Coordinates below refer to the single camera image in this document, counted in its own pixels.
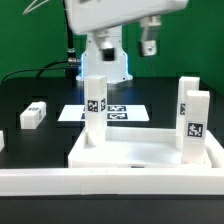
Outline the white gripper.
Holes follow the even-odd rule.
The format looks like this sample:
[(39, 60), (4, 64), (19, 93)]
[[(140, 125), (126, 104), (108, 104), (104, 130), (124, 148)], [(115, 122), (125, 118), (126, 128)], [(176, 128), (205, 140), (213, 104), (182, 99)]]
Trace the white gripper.
[(140, 55), (153, 56), (157, 53), (156, 40), (162, 25), (160, 15), (182, 10), (188, 2), (189, 0), (65, 0), (65, 5), (72, 31), (83, 35), (97, 30), (94, 38), (102, 60), (114, 61), (115, 48), (106, 28), (141, 19)]

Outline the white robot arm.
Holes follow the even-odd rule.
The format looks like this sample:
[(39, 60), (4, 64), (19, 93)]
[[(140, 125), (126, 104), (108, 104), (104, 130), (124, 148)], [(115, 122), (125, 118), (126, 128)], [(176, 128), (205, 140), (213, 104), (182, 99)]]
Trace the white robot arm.
[(78, 81), (89, 75), (105, 75), (117, 84), (132, 80), (128, 56), (122, 49), (122, 26), (140, 22), (141, 56), (157, 53), (156, 38), (161, 15), (184, 9), (189, 0), (65, 0), (68, 23), (76, 35), (86, 35)]

